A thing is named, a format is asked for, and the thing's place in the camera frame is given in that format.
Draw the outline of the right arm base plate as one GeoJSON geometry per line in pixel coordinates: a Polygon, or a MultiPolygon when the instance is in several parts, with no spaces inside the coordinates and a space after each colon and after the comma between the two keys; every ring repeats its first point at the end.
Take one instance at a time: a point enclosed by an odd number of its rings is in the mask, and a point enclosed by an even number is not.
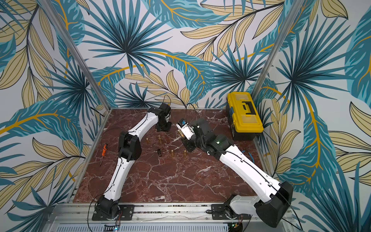
{"type": "Polygon", "coordinates": [[[250,214],[237,214],[231,207],[224,204],[212,204],[208,212],[212,215],[213,220],[237,220],[237,219],[251,219],[250,214]]]}

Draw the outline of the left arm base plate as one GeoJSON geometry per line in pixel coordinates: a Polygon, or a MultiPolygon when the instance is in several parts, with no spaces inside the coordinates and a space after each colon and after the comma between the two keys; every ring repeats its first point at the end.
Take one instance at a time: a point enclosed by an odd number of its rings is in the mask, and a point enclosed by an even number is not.
{"type": "Polygon", "coordinates": [[[134,205],[114,205],[113,208],[97,205],[92,216],[93,221],[131,221],[134,205]]]}

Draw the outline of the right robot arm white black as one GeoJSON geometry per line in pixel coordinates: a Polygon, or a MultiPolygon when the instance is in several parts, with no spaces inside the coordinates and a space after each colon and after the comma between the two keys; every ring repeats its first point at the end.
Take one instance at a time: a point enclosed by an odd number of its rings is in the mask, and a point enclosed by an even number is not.
{"type": "Polygon", "coordinates": [[[205,119],[191,123],[181,119],[176,126],[187,151],[199,148],[216,158],[231,168],[257,194],[256,197],[233,194],[216,211],[217,218],[236,219],[255,215],[268,226],[276,228],[291,206],[293,187],[288,182],[280,183],[266,174],[231,139],[223,134],[216,135],[205,119]]]}

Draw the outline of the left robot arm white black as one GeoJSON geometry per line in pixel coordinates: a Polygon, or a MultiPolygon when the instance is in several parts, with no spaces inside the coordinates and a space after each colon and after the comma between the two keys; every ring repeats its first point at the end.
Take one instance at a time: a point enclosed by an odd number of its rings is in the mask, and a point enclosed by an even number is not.
{"type": "Polygon", "coordinates": [[[123,131],[118,139],[118,160],[114,174],[104,193],[99,197],[95,211],[102,213],[108,220],[120,215],[119,199],[130,168],[142,153],[141,140],[155,127],[157,131],[171,129],[171,107],[162,103],[160,107],[149,108],[146,116],[129,131],[123,131]]]}

